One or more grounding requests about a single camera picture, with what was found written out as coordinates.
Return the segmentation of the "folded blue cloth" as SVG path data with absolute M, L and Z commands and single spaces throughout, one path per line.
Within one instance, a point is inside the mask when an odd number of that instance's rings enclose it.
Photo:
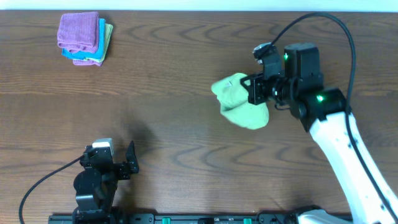
M 89 52 L 82 52 L 79 51 L 77 53 L 71 53 L 66 49 L 62 50 L 62 55 L 66 58 L 73 59 L 73 60 L 100 60 L 104 55 L 104 43 L 105 43 L 105 30 L 106 30 L 106 23 L 104 19 L 99 19 L 98 22 L 98 49 L 95 53 Z

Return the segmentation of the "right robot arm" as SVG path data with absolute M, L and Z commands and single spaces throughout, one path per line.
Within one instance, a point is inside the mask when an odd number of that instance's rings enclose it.
M 280 56 L 271 43 L 253 54 L 263 70 L 241 79 L 248 102 L 287 106 L 326 155 L 354 223 L 397 223 L 397 197 L 369 154 L 338 88 L 326 88 L 315 44 L 297 43 Z

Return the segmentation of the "folded purple cloth at bottom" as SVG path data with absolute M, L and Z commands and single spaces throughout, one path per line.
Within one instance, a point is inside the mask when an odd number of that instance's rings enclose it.
M 102 62 L 97 62 L 94 60 L 72 60 L 73 64 L 76 66 L 89 66 L 96 65 L 98 67 L 102 66 Z

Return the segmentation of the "folded yellow-green cloth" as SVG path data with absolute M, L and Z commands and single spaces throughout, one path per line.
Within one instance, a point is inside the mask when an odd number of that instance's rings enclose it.
M 105 33 L 104 33 L 104 38 L 105 38 L 105 40 L 104 40 L 104 52 L 103 52 L 101 58 L 100 59 L 96 59 L 96 58 L 88 57 L 88 58 L 85 58 L 86 61 L 92 60 L 92 61 L 97 62 L 97 63 L 102 63 L 105 60 L 112 31 L 113 31 L 113 25 L 106 23 L 105 24 Z

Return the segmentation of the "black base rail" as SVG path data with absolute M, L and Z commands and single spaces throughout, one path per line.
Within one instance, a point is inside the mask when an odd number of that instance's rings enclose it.
M 136 213 L 114 218 L 109 223 L 125 224 L 278 224 L 278 223 L 321 223 L 314 218 L 300 218 L 293 214 L 260 215 L 154 215 Z

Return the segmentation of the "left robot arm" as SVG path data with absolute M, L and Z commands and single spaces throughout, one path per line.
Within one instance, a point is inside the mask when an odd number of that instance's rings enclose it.
M 85 147 L 80 159 L 84 171 L 73 182 L 78 208 L 72 215 L 73 223 L 128 223 L 122 209 L 113 201 L 120 180 L 129 180 L 139 172 L 135 144 L 131 141 L 126 150 L 126 160 L 114 162 L 111 138 L 97 139 Z

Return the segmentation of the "green microfiber cloth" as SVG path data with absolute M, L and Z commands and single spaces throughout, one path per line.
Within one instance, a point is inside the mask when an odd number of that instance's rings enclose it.
M 229 122 L 246 129 L 260 129 L 269 121 L 265 103 L 253 105 L 248 102 L 248 91 L 240 84 L 244 73 L 235 73 L 212 84 L 211 90 L 220 103 L 220 113 Z

